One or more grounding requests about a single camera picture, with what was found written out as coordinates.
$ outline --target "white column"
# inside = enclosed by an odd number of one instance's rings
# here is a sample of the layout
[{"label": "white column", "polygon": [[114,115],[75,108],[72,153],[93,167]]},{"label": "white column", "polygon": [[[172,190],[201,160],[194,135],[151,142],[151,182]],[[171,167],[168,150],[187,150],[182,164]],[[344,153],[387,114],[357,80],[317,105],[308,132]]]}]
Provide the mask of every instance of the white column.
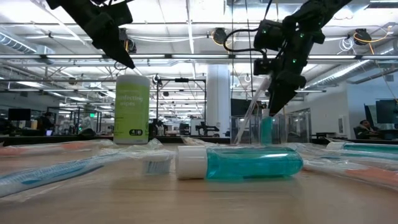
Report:
[{"label": "white column", "polygon": [[209,126],[216,126],[217,133],[225,138],[229,129],[231,116],[231,90],[228,65],[208,65],[207,68],[207,109],[206,122]]}]

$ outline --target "white bottle cap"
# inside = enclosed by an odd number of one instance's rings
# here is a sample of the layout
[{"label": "white bottle cap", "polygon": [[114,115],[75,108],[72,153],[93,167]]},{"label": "white bottle cap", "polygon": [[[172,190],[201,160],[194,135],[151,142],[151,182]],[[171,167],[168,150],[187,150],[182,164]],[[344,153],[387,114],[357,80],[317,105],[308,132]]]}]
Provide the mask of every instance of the white bottle cap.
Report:
[{"label": "white bottle cap", "polygon": [[329,150],[339,150],[339,149],[344,149],[344,146],[346,145],[347,142],[331,142],[327,145],[326,149]]},{"label": "white bottle cap", "polygon": [[204,179],[207,173],[205,146],[179,146],[175,160],[178,179]]}]

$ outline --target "green label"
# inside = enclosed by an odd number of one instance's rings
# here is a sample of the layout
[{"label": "green label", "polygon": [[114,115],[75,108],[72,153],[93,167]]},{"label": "green label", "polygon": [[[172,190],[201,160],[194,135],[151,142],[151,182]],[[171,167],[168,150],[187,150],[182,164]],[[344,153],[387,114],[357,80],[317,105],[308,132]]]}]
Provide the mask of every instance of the green label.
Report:
[{"label": "green label", "polygon": [[149,87],[118,84],[114,118],[114,137],[147,139],[149,120]]}]

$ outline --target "wooden table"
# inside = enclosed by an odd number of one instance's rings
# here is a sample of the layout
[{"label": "wooden table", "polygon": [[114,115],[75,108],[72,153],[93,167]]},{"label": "wooden table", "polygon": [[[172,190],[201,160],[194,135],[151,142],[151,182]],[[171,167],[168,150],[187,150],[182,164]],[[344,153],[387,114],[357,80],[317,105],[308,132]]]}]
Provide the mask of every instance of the wooden table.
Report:
[{"label": "wooden table", "polygon": [[[22,160],[31,166],[76,157]],[[398,192],[355,180],[301,172],[267,181],[177,181],[174,173],[141,176],[139,163],[131,160],[0,199],[1,223],[395,224],[397,219]]]}]

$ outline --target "plastic bottle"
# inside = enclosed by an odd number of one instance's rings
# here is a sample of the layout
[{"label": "plastic bottle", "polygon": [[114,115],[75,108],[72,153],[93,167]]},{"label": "plastic bottle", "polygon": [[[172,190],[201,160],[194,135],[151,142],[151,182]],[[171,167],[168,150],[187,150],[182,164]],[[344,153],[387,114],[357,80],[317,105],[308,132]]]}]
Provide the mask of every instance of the plastic bottle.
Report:
[{"label": "plastic bottle", "polygon": [[330,150],[346,149],[352,151],[365,151],[365,152],[385,152],[390,154],[398,154],[398,146],[386,144],[363,144],[363,143],[350,143],[350,142],[331,142],[326,147]]},{"label": "plastic bottle", "polygon": [[113,137],[116,144],[148,143],[149,88],[147,77],[118,76]]},{"label": "plastic bottle", "polygon": [[262,111],[260,142],[262,145],[272,144],[272,117],[269,109]]},{"label": "plastic bottle", "polygon": [[288,147],[179,146],[175,166],[179,179],[250,179],[296,174],[303,160]]}]

